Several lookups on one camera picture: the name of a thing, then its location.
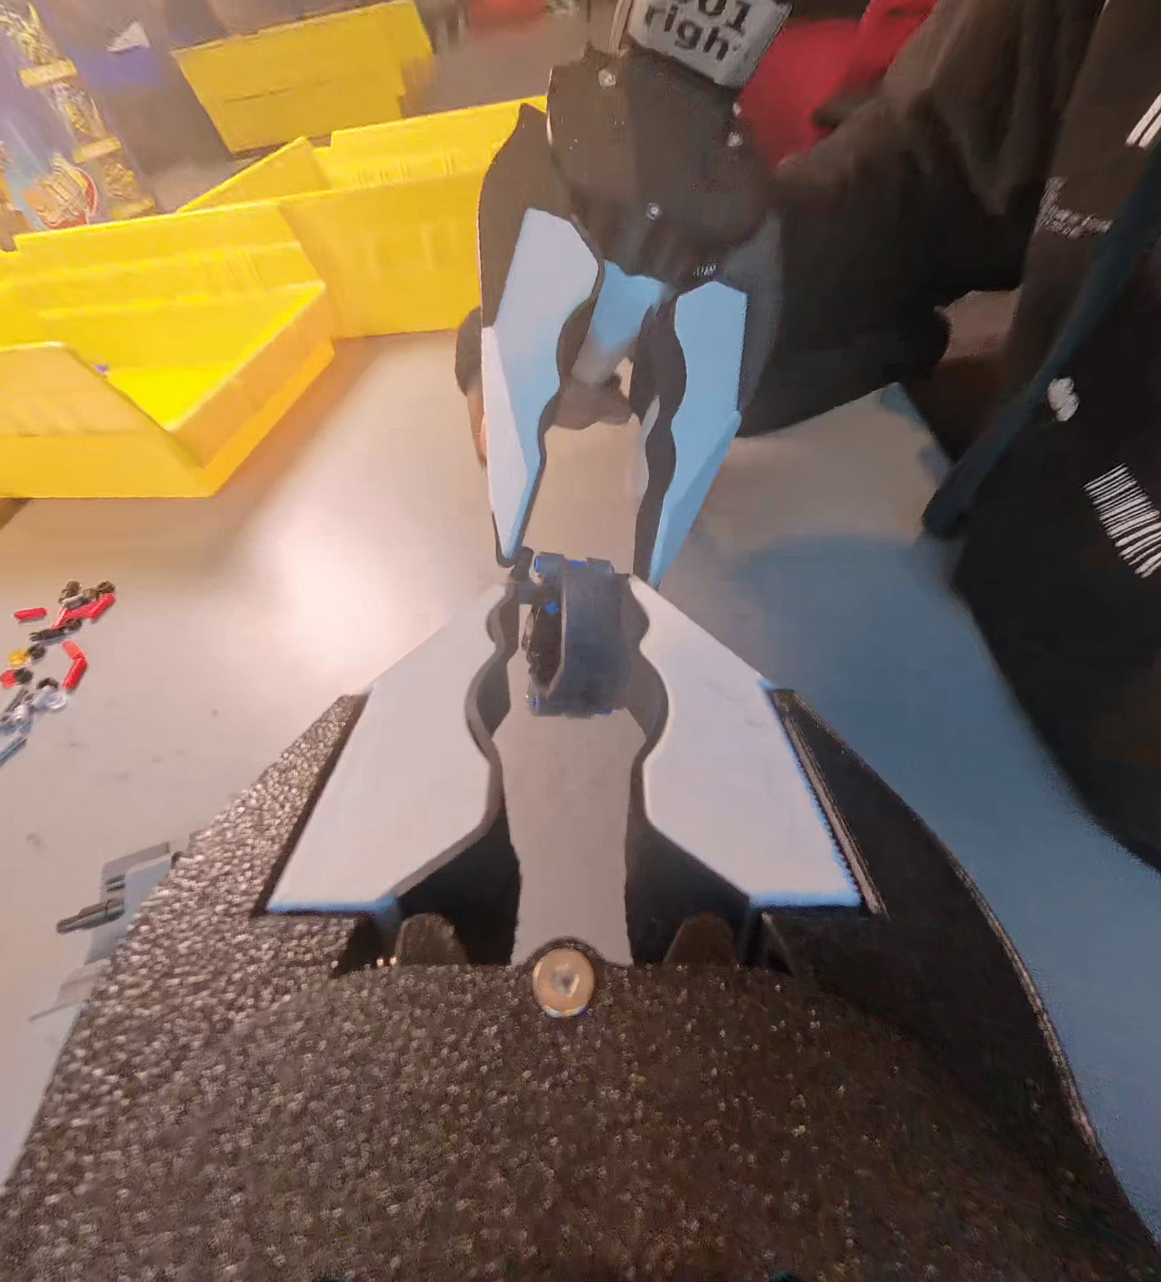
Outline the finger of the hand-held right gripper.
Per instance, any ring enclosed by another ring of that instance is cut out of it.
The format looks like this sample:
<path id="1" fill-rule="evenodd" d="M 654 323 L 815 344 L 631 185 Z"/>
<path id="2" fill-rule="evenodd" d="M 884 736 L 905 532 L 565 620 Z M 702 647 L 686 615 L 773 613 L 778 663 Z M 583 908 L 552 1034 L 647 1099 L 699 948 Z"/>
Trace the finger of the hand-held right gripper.
<path id="1" fill-rule="evenodd" d="M 747 299 L 694 290 L 660 306 L 635 350 L 635 413 L 647 482 L 635 575 L 658 588 L 678 557 L 735 435 Z"/>
<path id="2" fill-rule="evenodd" d="M 481 335 L 488 430 L 488 494 L 496 560 L 509 568 L 544 469 L 544 438 L 601 284 L 603 268 L 580 231 L 527 211 L 493 322 Z"/>

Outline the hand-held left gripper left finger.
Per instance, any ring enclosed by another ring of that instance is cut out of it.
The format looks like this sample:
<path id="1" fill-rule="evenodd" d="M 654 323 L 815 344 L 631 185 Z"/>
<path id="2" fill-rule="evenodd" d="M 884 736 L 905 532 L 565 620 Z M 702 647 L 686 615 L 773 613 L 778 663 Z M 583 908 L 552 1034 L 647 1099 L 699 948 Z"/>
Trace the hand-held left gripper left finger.
<path id="1" fill-rule="evenodd" d="M 513 583 L 369 686 L 275 868 L 264 912 L 366 924 L 378 944 L 442 918 L 469 963 L 507 965 L 521 897 L 492 734 L 509 710 Z"/>

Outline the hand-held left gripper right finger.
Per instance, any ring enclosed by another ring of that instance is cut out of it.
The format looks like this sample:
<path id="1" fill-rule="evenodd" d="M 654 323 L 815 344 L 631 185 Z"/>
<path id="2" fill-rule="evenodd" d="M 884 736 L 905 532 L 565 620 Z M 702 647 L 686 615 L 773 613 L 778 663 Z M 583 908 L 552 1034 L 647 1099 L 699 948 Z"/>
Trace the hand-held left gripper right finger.
<path id="1" fill-rule="evenodd" d="M 765 914 L 858 917 L 856 844 L 770 684 L 635 576 L 624 627 L 624 707 L 643 735 L 624 845 L 632 960 L 663 963 L 702 914 L 742 959 Z"/>

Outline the black toy wheel assembly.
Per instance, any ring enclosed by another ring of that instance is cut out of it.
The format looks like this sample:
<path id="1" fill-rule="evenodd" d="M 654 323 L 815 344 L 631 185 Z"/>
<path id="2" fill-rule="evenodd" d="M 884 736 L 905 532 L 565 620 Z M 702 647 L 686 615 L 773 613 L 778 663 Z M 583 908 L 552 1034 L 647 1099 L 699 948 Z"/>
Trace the black toy wheel assembly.
<path id="1" fill-rule="evenodd" d="M 631 667 L 626 589 L 627 577 L 600 558 L 528 557 L 519 600 L 531 715 L 588 719 L 620 708 Z"/>

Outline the grey desk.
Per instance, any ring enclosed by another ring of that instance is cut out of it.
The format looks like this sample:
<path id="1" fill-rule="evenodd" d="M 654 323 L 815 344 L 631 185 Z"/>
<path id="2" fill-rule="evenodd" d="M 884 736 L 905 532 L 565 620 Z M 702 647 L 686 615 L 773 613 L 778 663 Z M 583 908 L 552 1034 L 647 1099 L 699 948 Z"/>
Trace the grey desk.
<path id="1" fill-rule="evenodd" d="M 1092 826 L 920 538 L 939 457 L 897 394 L 738 442 L 668 601 L 794 690 L 924 821 L 1025 961 L 1118 1177 L 1161 1241 L 1161 876 Z M 0 513 L 12 615 L 113 581 L 89 672 L 0 770 L 0 1185 L 76 1009 L 104 866 L 181 846 L 337 698 L 494 580 L 450 342 L 343 346 L 203 502 Z"/>

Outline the person's right hand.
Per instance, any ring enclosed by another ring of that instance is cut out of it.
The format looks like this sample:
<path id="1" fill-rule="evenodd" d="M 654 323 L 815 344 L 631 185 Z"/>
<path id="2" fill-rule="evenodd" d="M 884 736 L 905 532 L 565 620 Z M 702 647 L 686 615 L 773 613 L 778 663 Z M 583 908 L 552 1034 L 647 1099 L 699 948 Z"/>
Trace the person's right hand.
<path id="1" fill-rule="evenodd" d="M 620 426 L 636 414 L 619 374 L 600 382 L 568 376 L 557 394 L 547 431 L 585 431 L 595 425 Z"/>

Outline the red plastic object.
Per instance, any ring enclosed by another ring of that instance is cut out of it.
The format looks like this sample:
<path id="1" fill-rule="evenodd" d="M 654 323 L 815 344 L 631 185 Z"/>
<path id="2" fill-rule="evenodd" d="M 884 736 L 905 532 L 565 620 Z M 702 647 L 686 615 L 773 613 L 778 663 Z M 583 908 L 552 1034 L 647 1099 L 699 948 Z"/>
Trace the red plastic object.
<path id="1" fill-rule="evenodd" d="M 811 152 L 878 90 L 933 2 L 870 2 L 858 15 L 791 15 L 738 98 L 766 170 Z"/>

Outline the grey toy panel assembly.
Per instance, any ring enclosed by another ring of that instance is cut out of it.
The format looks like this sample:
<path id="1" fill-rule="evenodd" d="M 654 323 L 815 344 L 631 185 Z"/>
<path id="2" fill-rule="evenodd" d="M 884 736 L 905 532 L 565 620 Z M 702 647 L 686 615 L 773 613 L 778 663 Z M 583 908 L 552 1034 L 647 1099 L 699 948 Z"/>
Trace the grey toy panel assembly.
<path id="1" fill-rule="evenodd" d="M 87 937 L 85 955 L 58 984 L 52 1003 L 29 1016 L 29 1022 L 44 1020 L 88 1001 L 91 991 L 109 969 L 135 914 L 176 868 L 183 854 L 169 842 L 161 842 L 101 868 L 91 904 L 78 906 L 54 925 L 58 937 Z"/>

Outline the person's black printed hoodie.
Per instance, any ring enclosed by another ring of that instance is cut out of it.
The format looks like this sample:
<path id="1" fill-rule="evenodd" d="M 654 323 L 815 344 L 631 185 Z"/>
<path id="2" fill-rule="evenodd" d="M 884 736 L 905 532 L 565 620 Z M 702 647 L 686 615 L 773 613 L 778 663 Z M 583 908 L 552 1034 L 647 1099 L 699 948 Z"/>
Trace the person's black printed hoodie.
<path id="1" fill-rule="evenodd" d="M 924 513 L 1086 810 L 1161 873 L 1161 3 L 1102 3 L 1003 394 Z"/>

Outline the pile of small toy parts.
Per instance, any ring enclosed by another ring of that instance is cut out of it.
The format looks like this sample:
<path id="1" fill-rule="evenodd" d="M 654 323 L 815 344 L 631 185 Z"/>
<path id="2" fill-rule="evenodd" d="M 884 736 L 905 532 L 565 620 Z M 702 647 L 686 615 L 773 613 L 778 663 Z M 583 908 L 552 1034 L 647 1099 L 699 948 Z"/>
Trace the pile of small toy parts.
<path id="1" fill-rule="evenodd" d="M 111 580 L 70 580 L 54 605 L 12 613 L 21 637 L 0 655 L 0 773 L 24 753 L 40 723 L 68 710 L 91 670 L 88 633 L 117 599 Z"/>

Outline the blue toy kit box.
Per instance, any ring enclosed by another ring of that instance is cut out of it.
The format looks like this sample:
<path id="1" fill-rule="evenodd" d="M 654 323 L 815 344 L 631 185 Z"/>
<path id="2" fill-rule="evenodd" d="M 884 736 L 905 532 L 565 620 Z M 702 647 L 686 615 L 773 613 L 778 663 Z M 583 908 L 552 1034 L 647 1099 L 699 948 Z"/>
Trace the blue toy kit box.
<path id="1" fill-rule="evenodd" d="M 0 248 L 157 212 L 36 3 L 0 3 Z"/>

